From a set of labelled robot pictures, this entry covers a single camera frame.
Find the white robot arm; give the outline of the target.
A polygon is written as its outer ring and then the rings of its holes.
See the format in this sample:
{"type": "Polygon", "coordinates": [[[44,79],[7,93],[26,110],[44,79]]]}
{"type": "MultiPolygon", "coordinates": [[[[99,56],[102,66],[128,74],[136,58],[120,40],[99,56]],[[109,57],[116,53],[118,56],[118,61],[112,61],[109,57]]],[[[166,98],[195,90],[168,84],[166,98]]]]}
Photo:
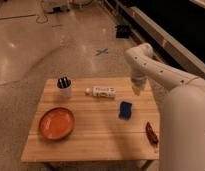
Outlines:
{"type": "Polygon", "coordinates": [[[205,171],[205,79],[153,59],[142,43],[125,51],[131,79],[149,77],[168,90],[160,114],[159,170],[205,171]]]}

